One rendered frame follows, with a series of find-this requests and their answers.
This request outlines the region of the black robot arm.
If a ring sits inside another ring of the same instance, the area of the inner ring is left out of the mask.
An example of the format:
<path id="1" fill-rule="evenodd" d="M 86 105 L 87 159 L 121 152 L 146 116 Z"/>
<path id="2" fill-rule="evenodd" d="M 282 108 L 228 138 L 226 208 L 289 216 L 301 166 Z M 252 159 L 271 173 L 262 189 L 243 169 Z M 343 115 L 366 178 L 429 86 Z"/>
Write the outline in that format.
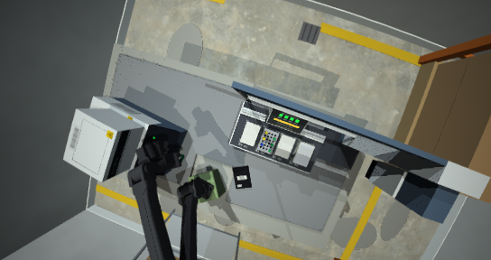
<path id="1" fill-rule="evenodd" d="M 127 174 L 129 187 L 132 187 L 139 208 L 151 260 L 176 260 L 164 223 L 156 183 L 156 175 L 165 170 L 162 160 L 166 164 L 175 161 L 173 153 L 163 156 L 167 146 L 168 142 L 161 140 L 136 149 L 139 166 Z M 197 206 L 201 197 L 209 199 L 214 185 L 200 177 L 185 183 L 177 189 L 179 204 L 182 203 L 180 260 L 197 260 Z"/>

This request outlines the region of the white multi-well plate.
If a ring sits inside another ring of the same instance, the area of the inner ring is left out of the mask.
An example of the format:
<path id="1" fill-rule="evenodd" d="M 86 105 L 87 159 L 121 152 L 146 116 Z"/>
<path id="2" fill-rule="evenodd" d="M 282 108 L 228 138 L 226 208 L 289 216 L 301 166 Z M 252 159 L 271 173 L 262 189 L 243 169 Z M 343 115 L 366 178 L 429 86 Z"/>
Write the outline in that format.
<path id="1" fill-rule="evenodd" d="M 274 154 L 288 159 L 295 143 L 295 138 L 281 134 L 280 140 L 276 146 Z"/>
<path id="2" fill-rule="evenodd" d="M 260 125 L 256 125 L 247 121 L 240 142 L 254 146 L 260 128 Z"/>

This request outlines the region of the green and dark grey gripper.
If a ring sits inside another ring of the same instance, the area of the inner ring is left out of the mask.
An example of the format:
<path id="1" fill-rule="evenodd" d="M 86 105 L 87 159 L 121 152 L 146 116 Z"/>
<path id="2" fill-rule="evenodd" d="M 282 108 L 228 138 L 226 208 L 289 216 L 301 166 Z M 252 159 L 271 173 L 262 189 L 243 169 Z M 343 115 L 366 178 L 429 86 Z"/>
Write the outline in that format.
<path id="1" fill-rule="evenodd" d="M 168 164 L 166 164 L 164 160 L 159 159 L 159 160 L 162 160 L 164 162 L 164 165 L 165 165 L 165 170 L 164 171 L 167 171 L 167 170 L 169 170 L 171 168 L 174 169 L 174 168 L 181 167 L 181 162 L 184 159 L 184 154 L 180 154 L 180 152 L 177 152 L 177 153 L 174 153 L 173 156 L 174 156 L 175 161 L 174 162 L 170 162 Z"/>

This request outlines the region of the white benchtop lab instrument with lid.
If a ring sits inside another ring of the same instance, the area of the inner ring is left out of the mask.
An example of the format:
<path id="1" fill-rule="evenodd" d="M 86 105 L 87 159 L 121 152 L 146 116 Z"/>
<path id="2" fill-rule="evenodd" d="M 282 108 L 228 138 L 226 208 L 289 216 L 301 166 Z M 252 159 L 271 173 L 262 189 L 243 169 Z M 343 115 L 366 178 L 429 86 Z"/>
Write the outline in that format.
<path id="1" fill-rule="evenodd" d="M 76 109 L 63 160 L 103 182 L 139 166 L 135 150 L 146 144 L 178 152 L 187 131 L 124 98 L 93 97 Z"/>

